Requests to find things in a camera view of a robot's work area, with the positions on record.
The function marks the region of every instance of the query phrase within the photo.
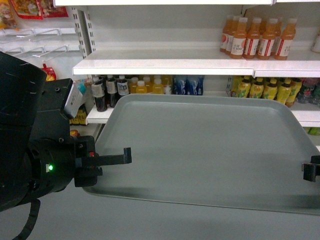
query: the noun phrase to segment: yellow juice bottle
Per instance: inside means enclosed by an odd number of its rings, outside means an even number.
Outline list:
[[[152,93],[152,83],[150,81],[150,77],[144,76],[143,81],[144,81],[144,85],[146,86],[147,93]]]
[[[129,88],[130,88],[130,93],[131,94],[135,94],[136,93],[136,88],[138,86],[138,81],[139,81],[139,79],[137,77],[131,78],[131,82],[129,84]]]
[[[251,99],[261,98],[262,93],[264,91],[264,84],[262,81],[263,81],[262,77],[257,77],[256,81],[251,85],[250,95],[249,95]]]
[[[136,89],[135,89],[136,94],[146,94],[147,93],[147,87],[145,86],[144,81],[138,81]]]
[[[153,94],[164,94],[164,86],[161,84],[160,78],[154,79],[154,84],[152,86],[152,93]]]
[[[282,104],[285,104],[290,93],[291,93],[291,87],[290,87],[290,78],[286,78],[284,80],[284,83],[278,88],[278,92],[276,94],[276,100]]]
[[[239,82],[236,96],[238,98],[246,98],[250,92],[250,87],[250,76],[244,76],[243,80]]]
[[[275,99],[277,95],[277,80],[271,78],[270,83],[263,89],[262,98],[263,99]]]
[[[297,94],[299,93],[301,87],[302,87],[302,81],[300,78],[293,77],[290,83],[291,86],[291,92],[289,97],[287,98],[285,105],[290,108],[295,103],[295,99]]]

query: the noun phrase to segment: bottle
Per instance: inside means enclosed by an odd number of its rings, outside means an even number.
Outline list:
[[[250,30],[246,35],[243,57],[245,59],[253,59],[257,52],[257,47],[260,39],[260,17],[254,17],[252,20],[252,24]]]
[[[230,58],[241,59],[244,54],[245,43],[247,38],[247,17],[240,17],[235,33],[233,34],[232,49]]]
[[[110,107],[114,108],[117,104],[119,97],[118,97],[117,81],[113,78],[112,75],[107,76],[106,90],[110,95]]]
[[[107,110],[107,101],[105,98],[105,87],[102,79],[98,76],[93,77],[93,84],[91,86],[92,95],[94,97],[94,102],[96,110],[98,112],[104,112]]]
[[[296,35],[296,18],[289,18],[288,24],[286,25],[281,37],[279,39],[279,43],[276,48],[276,52],[274,58],[277,60],[287,60],[288,54],[290,52],[290,46],[294,41],[294,37]]]
[[[244,76],[233,76],[233,83],[230,92],[230,97],[236,97],[238,92],[239,83],[244,79]]]
[[[275,99],[277,94],[277,80],[275,78],[271,78],[270,83],[263,89],[262,98],[263,99]]]
[[[315,104],[315,105],[320,104],[320,82],[318,82],[317,85],[315,86],[311,94],[311,97],[309,99],[309,103]]]
[[[172,76],[171,75],[162,75],[161,83],[163,85],[164,94],[172,94]]]
[[[276,100],[279,103],[285,104],[288,97],[291,93],[291,87],[290,87],[290,78],[286,78],[284,80],[284,83],[278,88],[278,91],[276,93]]]
[[[220,52],[222,53],[226,52],[226,47],[228,42],[228,32],[230,31],[233,17],[234,17],[233,15],[226,16],[226,22],[222,30],[221,44],[220,44]]]
[[[154,85],[152,86],[153,94],[164,94],[164,86],[161,84],[160,78],[154,79]]]
[[[250,76],[244,76],[243,80],[238,85],[236,96],[238,98],[246,98],[251,87]]]
[[[295,103],[296,96],[302,87],[302,81],[299,78],[293,77],[291,79],[291,92],[289,97],[287,98],[285,105],[290,108]]]
[[[118,87],[120,98],[129,94],[128,81],[125,79],[125,75],[119,75],[119,79],[117,81],[117,87]]]
[[[270,18],[268,25],[266,26],[265,32],[262,34],[262,39],[260,42],[260,48],[258,51],[258,59],[260,60],[268,60],[271,54],[271,49],[274,45],[276,34],[276,24],[278,19]]]
[[[144,85],[146,86],[147,93],[152,93],[152,83],[150,81],[150,77],[144,76],[143,81],[144,81]]]
[[[145,86],[145,82],[144,81],[138,81],[136,89],[135,89],[135,93],[136,94],[146,94],[147,91],[147,87]]]
[[[317,78],[302,78],[302,87],[298,93],[298,96],[296,97],[298,102],[301,104],[306,104],[309,102],[309,99],[311,97],[311,94],[313,90],[315,89],[315,86],[318,82]]]
[[[251,99],[259,99],[262,96],[262,93],[264,91],[264,84],[263,84],[263,78],[257,77],[254,84],[251,85],[250,88],[250,98]]]
[[[137,77],[131,78],[131,83],[129,84],[130,93],[131,94],[135,94],[136,93],[136,88],[138,86],[138,81],[139,81],[139,78],[137,78]]]
[[[277,50],[277,47],[278,47],[278,44],[279,44],[279,40],[280,40],[280,35],[281,35],[281,26],[282,26],[282,17],[279,16],[278,17],[278,23],[275,25],[275,39],[274,39],[274,44],[272,46],[272,49],[271,49],[271,56],[275,55],[276,54],[276,50]]]
[[[228,32],[228,40],[227,40],[226,48],[225,48],[225,54],[227,54],[227,55],[231,54],[232,44],[234,42],[234,34],[237,30],[239,18],[240,18],[240,16],[233,16],[233,18],[232,18],[232,24],[231,24],[231,28]]]

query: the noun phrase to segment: store shelf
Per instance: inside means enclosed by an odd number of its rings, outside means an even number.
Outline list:
[[[102,5],[271,5],[273,0],[118,0],[118,1],[79,1],[55,0],[56,6],[102,6]]]
[[[75,75],[168,74],[320,77],[320,54],[292,50],[287,60],[231,59],[218,48],[102,49],[73,68]]]
[[[320,108],[317,105],[295,102],[290,110],[302,127],[320,127]]]

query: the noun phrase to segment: gray tray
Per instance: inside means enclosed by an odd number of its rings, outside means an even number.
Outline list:
[[[96,142],[94,195],[320,215],[320,180],[302,163],[319,155],[291,111],[264,99],[133,94],[121,98]]]

